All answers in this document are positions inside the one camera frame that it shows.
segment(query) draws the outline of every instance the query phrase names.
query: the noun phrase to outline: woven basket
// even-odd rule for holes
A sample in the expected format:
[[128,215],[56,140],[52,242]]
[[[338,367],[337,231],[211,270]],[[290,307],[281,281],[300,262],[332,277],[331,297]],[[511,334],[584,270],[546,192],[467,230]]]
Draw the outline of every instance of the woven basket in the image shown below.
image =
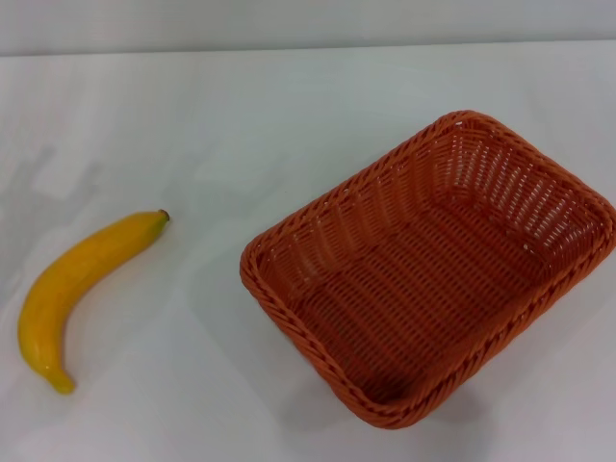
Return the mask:
[[353,413],[401,428],[605,258],[615,220],[496,120],[458,112],[258,236],[241,276]]

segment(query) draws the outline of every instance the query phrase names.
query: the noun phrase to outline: yellow banana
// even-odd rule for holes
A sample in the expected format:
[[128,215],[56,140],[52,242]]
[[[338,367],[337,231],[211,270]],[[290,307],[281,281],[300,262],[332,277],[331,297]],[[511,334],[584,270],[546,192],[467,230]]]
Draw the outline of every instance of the yellow banana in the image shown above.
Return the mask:
[[164,210],[123,218],[72,247],[30,289],[19,317],[19,347],[59,393],[75,388],[63,367],[64,325],[73,306],[98,280],[154,243],[168,221]]

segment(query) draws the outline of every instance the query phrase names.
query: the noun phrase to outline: white table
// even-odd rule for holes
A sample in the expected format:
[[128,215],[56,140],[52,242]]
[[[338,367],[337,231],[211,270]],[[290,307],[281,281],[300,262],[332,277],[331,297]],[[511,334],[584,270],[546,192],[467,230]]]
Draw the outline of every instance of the white table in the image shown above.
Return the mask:
[[[258,232],[457,109],[490,114],[616,203],[616,42],[0,59],[0,460],[604,461],[616,256],[434,414],[350,414],[244,289]],[[100,226],[173,223],[67,329],[57,396],[23,298]]]

